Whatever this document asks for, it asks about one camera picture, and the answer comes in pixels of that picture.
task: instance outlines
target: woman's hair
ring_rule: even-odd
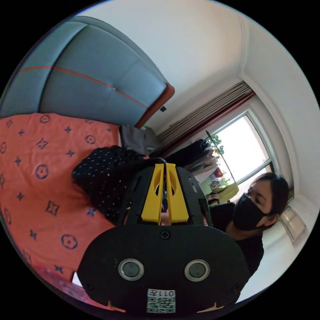
[[[271,211],[275,214],[281,215],[288,204],[289,197],[289,186],[284,177],[273,172],[267,172],[262,174],[255,180],[258,181],[270,181],[271,192],[272,192],[272,208]],[[262,228],[267,230],[271,228],[274,224]]]

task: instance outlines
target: woman's ear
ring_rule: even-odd
[[[280,218],[279,214],[274,214],[273,216],[268,217],[268,220],[264,223],[264,225],[266,227],[271,226],[272,224],[275,224],[279,218]]]

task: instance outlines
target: orange bedsheet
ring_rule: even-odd
[[[114,308],[90,300],[71,279],[90,242],[114,225],[71,173],[94,149],[118,142],[118,126],[98,121],[38,113],[0,119],[0,206],[14,242],[51,284],[106,309]]]

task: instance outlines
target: window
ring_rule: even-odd
[[[268,151],[247,115],[212,136],[222,154],[219,158],[222,186],[237,183],[239,187],[230,201],[236,202],[259,175],[274,171]]]

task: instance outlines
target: tree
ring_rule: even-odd
[[[222,141],[219,139],[219,136],[217,134],[213,134],[213,135],[211,135],[211,137],[212,137],[213,141],[216,143],[216,146],[218,147],[220,153],[224,154],[223,145],[221,145]],[[218,150],[216,150],[217,149],[216,146],[214,144],[213,144],[213,146],[215,148],[215,151],[218,152]],[[223,177],[221,178],[221,187],[227,187],[229,185],[230,179],[225,178],[225,174],[226,174],[225,171],[223,171],[222,174],[223,174]]]
[[[221,140],[219,139],[219,136],[217,134],[211,135],[213,141],[216,143],[217,147],[219,148],[219,151],[221,154],[224,154],[223,145],[219,146],[221,144]]]
[[[226,178],[225,178],[225,174],[226,174],[225,171],[223,171],[222,173],[223,173],[223,177],[221,178],[221,185],[220,185],[220,187],[227,187],[227,186],[230,184],[230,183],[229,183],[230,178],[229,178],[229,179],[226,179]]]

